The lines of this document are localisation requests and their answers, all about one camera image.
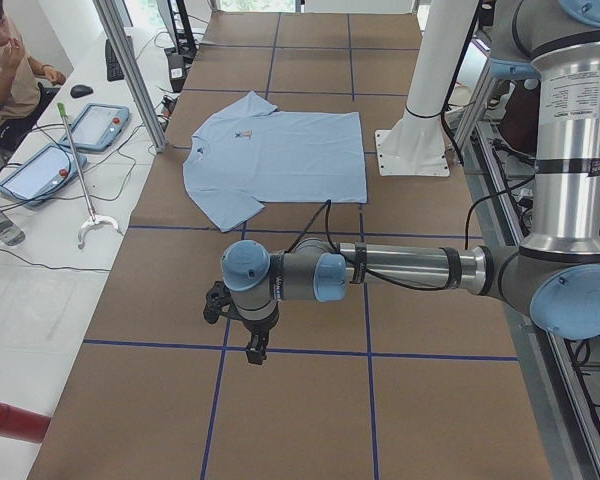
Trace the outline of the light blue t-shirt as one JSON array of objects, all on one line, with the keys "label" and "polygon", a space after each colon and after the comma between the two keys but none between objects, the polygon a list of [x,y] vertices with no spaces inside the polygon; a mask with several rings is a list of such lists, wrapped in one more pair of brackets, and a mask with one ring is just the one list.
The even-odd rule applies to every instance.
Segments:
[{"label": "light blue t-shirt", "polygon": [[286,112],[250,92],[211,115],[191,140],[185,190],[222,232],[267,203],[367,200],[356,112]]}]

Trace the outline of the reacher grabber stick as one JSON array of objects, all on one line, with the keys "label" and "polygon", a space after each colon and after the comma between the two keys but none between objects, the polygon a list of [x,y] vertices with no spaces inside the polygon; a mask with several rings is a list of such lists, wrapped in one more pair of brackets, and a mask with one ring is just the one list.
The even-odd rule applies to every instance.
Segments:
[{"label": "reacher grabber stick", "polygon": [[86,207],[87,207],[87,211],[88,211],[88,218],[83,222],[83,224],[81,225],[81,227],[78,231],[78,248],[83,249],[85,246],[87,233],[91,230],[97,229],[103,225],[110,225],[119,234],[123,234],[123,232],[121,230],[119,222],[116,219],[114,219],[111,216],[100,215],[96,212],[95,206],[93,204],[93,201],[91,199],[91,196],[90,196],[87,186],[86,186],[81,162],[79,160],[79,154],[78,154],[77,148],[75,146],[75,143],[74,143],[74,140],[72,137],[71,127],[69,125],[69,120],[68,120],[68,116],[66,114],[65,106],[62,102],[58,102],[57,108],[58,108],[60,118],[62,120],[62,123],[63,123],[65,131],[66,131],[66,137],[69,142],[70,150],[71,150],[72,155],[75,160],[76,171],[78,174],[79,182],[80,182],[82,192],[83,192],[83,197],[86,202]]}]

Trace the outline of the far teach pendant tablet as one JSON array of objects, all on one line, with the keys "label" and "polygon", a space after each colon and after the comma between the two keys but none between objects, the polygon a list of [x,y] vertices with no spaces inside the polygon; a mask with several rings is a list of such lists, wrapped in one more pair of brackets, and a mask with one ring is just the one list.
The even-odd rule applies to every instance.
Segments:
[{"label": "far teach pendant tablet", "polygon": [[80,152],[105,151],[129,121],[126,106],[89,103],[70,123],[75,147]]}]

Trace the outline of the teach pendant tablet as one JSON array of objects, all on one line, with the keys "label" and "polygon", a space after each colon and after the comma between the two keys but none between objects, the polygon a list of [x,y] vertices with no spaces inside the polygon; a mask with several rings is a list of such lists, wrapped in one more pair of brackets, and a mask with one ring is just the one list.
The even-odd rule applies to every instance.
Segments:
[{"label": "teach pendant tablet", "polygon": [[53,196],[77,174],[72,152],[48,144],[0,181],[0,193],[37,205]]},{"label": "teach pendant tablet", "polygon": [[80,152],[105,151],[129,121],[126,106],[89,103],[70,123],[75,147]]}]

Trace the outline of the red cylinder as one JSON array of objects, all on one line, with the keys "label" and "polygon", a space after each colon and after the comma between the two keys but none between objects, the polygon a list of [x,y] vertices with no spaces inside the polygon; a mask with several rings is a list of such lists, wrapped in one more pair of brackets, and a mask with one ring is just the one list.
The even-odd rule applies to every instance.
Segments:
[{"label": "red cylinder", "polygon": [[0,437],[40,444],[51,418],[0,402]]}]

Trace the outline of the near teach pendant tablet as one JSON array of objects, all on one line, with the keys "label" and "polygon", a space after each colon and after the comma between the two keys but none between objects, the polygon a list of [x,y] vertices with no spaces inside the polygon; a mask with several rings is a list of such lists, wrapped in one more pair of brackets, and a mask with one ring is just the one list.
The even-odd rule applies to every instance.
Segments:
[{"label": "near teach pendant tablet", "polygon": [[0,181],[0,193],[37,205],[53,196],[77,174],[72,152],[48,144]]}]

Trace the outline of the black power adapter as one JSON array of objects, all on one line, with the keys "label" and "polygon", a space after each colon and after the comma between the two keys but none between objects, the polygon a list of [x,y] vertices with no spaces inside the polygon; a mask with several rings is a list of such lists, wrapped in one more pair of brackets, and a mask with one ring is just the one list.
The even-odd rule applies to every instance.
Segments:
[{"label": "black power adapter", "polygon": [[184,57],[178,53],[170,53],[167,56],[168,76],[171,90],[180,93],[187,78],[187,69]]}]

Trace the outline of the black keyboard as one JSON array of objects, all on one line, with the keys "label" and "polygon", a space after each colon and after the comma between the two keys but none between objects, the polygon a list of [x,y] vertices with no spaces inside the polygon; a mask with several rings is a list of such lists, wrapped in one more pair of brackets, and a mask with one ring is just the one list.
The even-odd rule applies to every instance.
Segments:
[{"label": "black keyboard", "polygon": [[119,63],[113,46],[109,39],[105,41],[104,57],[106,67],[106,78],[109,82],[119,81],[124,79],[124,71]]}]

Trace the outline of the black computer mouse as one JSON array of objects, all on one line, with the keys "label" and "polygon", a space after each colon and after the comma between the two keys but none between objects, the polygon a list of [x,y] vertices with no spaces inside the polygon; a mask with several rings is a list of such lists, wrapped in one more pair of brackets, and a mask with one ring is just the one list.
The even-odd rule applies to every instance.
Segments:
[{"label": "black computer mouse", "polygon": [[70,96],[74,99],[82,98],[88,95],[91,95],[94,90],[83,84],[74,85],[70,90]]}]

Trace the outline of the seated person in beige shirt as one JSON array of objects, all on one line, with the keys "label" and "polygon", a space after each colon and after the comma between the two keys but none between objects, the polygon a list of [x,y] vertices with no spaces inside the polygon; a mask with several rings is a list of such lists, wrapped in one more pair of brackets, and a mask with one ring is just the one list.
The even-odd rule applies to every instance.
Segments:
[{"label": "seated person in beige shirt", "polygon": [[0,1],[0,149],[18,148],[65,82],[61,71],[28,52]]}]

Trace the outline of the white pedestal column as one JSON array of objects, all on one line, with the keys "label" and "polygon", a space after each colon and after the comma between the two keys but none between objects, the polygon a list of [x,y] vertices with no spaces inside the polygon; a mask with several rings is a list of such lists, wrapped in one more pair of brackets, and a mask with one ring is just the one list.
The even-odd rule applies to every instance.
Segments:
[{"label": "white pedestal column", "polygon": [[382,176],[449,175],[442,116],[478,5],[473,0],[431,3],[403,117],[392,129],[375,132]]}]

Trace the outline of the aluminium frame rack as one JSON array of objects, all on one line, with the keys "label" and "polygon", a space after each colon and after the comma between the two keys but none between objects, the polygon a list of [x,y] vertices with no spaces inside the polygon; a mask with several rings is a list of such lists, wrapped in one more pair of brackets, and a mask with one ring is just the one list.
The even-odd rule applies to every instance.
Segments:
[{"label": "aluminium frame rack", "polygon": [[525,319],[540,350],[530,366],[548,374],[557,425],[572,429],[563,449],[571,479],[600,479],[600,422],[572,344],[600,335],[600,28],[557,30],[512,63],[537,77],[540,107],[529,232],[492,249],[487,293]]}]

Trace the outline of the aluminium frame post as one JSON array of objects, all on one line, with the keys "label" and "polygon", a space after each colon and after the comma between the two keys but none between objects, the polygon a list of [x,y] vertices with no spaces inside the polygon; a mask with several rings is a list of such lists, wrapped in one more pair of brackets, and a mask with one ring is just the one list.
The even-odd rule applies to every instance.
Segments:
[{"label": "aluminium frame post", "polygon": [[166,137],[158,121],[131,45],[127,40],[121,16],[112,1],[93,0],[93,4],[117,60],[122,67],[125,81],[143,120],[143,124],[149,133],[154,149],[157,153],[162,153],[167,145]]}]

